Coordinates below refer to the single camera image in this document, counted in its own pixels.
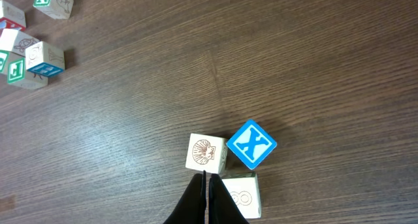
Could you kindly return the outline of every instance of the letter x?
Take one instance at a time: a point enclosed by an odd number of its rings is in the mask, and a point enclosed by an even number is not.
[[[236,145],[241,149],[248,148],[244,153],[251,159],[254,160],[254,148],[258,145],[267,145],[268,141],[265,138],[260,138],[257,140],[257,137],[260,136],[260,133],[257,132],[254,128],[249,129],[251,135],[249,136],[249,141],[247,143],[236,143]]]

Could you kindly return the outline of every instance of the wooden block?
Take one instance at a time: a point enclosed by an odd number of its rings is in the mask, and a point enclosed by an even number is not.
[[[48,85],[48,78],[26,71],[25,58],[8,65],[7,83],[25,89],[39,89]]]
[[[7,75],[8,73],[8,65],[17,59],[23,58],[18,54],[14,54],[8,51],[1,51],[0,50],[0,74]]]
[[[25,49],[39,42],[39,39],[15,29],[4,29],[0,37],[0,50],[25,56]]]
[[[26,70],[51,77],[65,70],[64,52],[46,42],[26,48]]]
[[[227,176],[222,182],[244,218],[261,217],[261,199],[255,172]]]
[[[0,29],[4,28],[26,30],[25,12],[0,0]]]
[[[33,7],[53,19],[69,19],[74,0],[35,0]]]
[[[225,138],[190,134],[186,168],[219,174],[225,169],[228,148]]]

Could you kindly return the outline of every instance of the wood grain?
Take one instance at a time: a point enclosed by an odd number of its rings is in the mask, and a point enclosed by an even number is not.
[[[249,118],[279,142],[250,223],[418,223],[418,0],[7,1],[67,70],[0,76],[1,223],[162,223],[189,134]]]

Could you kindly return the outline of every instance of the cube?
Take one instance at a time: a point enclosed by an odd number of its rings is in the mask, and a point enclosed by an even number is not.
[[[65,70],[64,52],[46,42],[26,49],[26,70],[47,77]]]
[[[18,54],[14,54],[12,52],[0,50],[0,74],[7,74],[8,65],[11,62],[16,61],[17,59],[20,59],[20,58],[23,58],[23,57],[19,56]]]
[[[185,167],[210,173],[222,173],[225,168],[228,148],[225,138],[190,134]]]
[[[261,217],[259,184],[255,172],[222,178],[242,216],[246,219]]]
[[[0,29],[4,28],[24,31],[26,29],[25,12],[0,0]]]
[[[35,0],[33,7],[53,19],[69,19],[74,0]]]
[[[25,89],[39,89],[48,85],[48,78],[26,71],[25,58],[21,58],[8,65],[7,83]]]
[[[39,42],[21,31],[15,29],[4,29],[0,37],[0,50],[14,52],[25,56],[25,49]]]

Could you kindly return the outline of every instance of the black robotic claw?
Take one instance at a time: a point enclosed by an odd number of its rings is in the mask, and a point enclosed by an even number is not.
[[[164,224],[204,224],[206,172],[195,174]],[[209,179],[209,224],[249,224],[218,174]]]

